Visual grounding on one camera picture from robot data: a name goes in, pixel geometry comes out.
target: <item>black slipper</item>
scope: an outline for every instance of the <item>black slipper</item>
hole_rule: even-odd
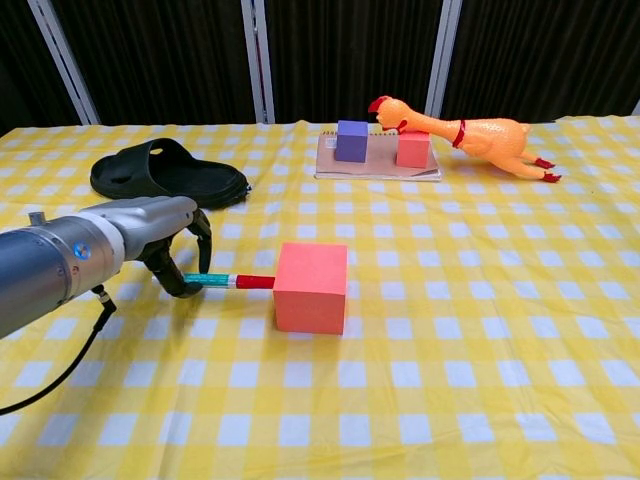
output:
[[[101,158],[91,186],[108,198],[192,198],[199,207],[222,208],[243,200],[251,187],[231,165],[196,160],[178,142],[158,138]]]

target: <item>gingham tablecloth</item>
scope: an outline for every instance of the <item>gingham tablecloth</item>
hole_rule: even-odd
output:
[[[278,332],[269,292],[164,294],[142,265],[55,393],[0,417],[0,477],[637,478],[640,118],[535,125],[555,185],[445,142],[438,184],[316,180],[327,125],[20,129],[0,139],[0,225],[103,198],[98,158],[172,137],[229,162],[246,204],[209,212],[217,272],[269,274],[284,241],[349,246],[344,336]],[[184,271],[195,239],[176,238]],[[89,294],[0,340],[0,402],[55,378]]]

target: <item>spiral notebook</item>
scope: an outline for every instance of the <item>spiral notebook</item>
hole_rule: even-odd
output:
[[[339,162],[335,159],[338,135],[323,132],[318,138],[316,178],[403,180],[407,182],[439,182],[442,172],[432,148],[429,148],[426,168],[396,165],[398,135],[392,132],[370,133],[364,163]]]

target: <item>metal cylinder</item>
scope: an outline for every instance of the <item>metal cylinder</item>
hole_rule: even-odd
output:
[[[108,238],[103,229],[69,216],[0,234],[0,338],[106,281],[120,268],[122,259],[114,250],[122,246],[112,245],[114,237]]]

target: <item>pink foam block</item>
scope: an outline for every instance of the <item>pink foam block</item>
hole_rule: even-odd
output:
[[[431,150],[428,133],[407,132],[398,136],[396,165],[399,167],[426,168]]]
[[[346,296],[346,245],[283,244],[273,285],[279,330],[341,335]]]

